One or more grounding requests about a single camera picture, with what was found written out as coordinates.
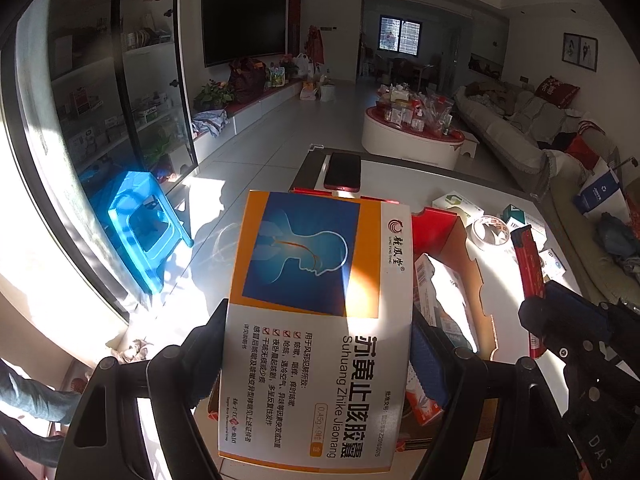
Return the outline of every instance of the white and orange medicine box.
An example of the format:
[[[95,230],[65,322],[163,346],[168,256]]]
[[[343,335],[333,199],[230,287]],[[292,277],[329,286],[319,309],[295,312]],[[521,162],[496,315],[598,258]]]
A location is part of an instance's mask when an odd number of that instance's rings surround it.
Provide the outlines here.
[[[413,275],[407,206],[249,193],[226,315],[220,456],[305,472],[388,471]]]

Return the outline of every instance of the black television screen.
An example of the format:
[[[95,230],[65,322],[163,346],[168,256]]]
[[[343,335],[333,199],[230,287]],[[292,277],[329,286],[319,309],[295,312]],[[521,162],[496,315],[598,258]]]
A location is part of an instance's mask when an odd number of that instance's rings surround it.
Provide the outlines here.
[[[204,63],[283,54],[286,0],[202,0]]]

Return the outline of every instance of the white tape roll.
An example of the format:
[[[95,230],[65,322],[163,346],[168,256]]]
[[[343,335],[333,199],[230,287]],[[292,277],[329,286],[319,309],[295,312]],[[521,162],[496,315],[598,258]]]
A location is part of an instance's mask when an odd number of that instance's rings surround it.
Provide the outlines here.
[[[470,225],[469,231],[471,241],[483,251],[503,251],[510,245],[509,228],[498,217],[481,216]]]

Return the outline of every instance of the smartphone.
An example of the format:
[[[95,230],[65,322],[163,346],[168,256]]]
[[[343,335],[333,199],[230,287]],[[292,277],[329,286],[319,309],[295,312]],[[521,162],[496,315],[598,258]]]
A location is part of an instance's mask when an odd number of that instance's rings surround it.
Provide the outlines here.
[[[360,156],[353,153],[332,153],[324,175],[325,189],[360,192]]]

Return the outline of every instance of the jeans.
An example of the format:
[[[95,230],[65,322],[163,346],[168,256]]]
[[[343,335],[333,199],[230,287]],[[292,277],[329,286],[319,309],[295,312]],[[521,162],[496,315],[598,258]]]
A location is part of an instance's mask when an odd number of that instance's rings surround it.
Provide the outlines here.
[[[44,384],[25,379],[0,359],[0,400],[35,418],[71,423],[80,394],[57,392]],[[18,420],[0,412],[0,432],[14,451],[48,467],[56,467],[63,436],[42,437],[31,433]]]

